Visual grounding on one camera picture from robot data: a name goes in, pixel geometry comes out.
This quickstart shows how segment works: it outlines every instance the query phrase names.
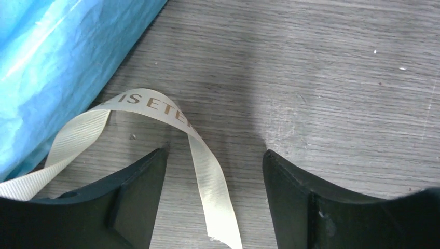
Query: gold lettering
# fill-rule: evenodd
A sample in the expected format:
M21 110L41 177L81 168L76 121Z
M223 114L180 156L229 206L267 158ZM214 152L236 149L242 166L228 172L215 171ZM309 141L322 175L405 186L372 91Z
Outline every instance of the gold lettering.
M127 102L130 103L130 104L137 104L137 103L139 103L139 100L135 98L136 96L137 96L139 99L142 98L142 96L140 96L139 94L132 94L132 95L130 95L130 98L131 98L132 100L134 100L134 102L130 102L130 100L127 100Z
M171 108L174 109L174 107L172 107L171 105L169 105L169 104L167 104L167 103L165 103L165 102L164 102L164 104L167 105L167 108L165 108L165 114L170 113L170 109L171 109Z
M180 118L184 118L184 116L182 116L182 113L177 111L176 112L176 119L179 120L182 123L185 123L183 120L180 120Z
M151 106L152 104L158 105L158 103L154 103L154 100L160 101L160 100L155 99L155 98L150 98L148 100L147 106L157 110L157 108Z
M127 96L127 95L124 94L118 102L122 102L122 101L125 99L126 96Z

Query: white ribbon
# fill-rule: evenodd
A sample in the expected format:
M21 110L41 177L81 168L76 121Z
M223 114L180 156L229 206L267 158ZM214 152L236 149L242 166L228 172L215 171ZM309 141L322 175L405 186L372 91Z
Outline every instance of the white ribbon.
M168 97L150 89L133 89L73 118L57 134L39 171L0 184L0 196L27 201L101 135L112 110L138 113L188 134L208 236L242 249L240 232L222 168L182 111Z

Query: blue plastic wrapping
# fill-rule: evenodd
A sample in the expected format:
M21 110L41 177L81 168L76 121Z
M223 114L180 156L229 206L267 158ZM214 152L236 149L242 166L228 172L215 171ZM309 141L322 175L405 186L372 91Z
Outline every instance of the blue plastic wrapping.
M0 0L0 182L29 173L166 0Z

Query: gray wooden surface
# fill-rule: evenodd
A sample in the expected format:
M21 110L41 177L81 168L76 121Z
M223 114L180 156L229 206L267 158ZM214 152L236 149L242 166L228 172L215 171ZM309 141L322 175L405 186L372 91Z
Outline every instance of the gray wooden surface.
M429 0L170 0L97 100L133 88L173 99L224 169L244 248L276 248L267 148L373 196L440 185L439 19ZM39 196L96 181L166 141L151 248L227 248L205 235L185 134L148 118L114 113Z

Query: black object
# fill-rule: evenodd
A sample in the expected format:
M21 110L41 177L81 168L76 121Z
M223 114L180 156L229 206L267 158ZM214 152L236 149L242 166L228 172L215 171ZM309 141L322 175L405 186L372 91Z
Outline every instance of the black object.
M0 248L149 248L168 150L57 199L0 198Z
M334 185L268 150L263 175L279 249L440 248L440 188L384 200Z

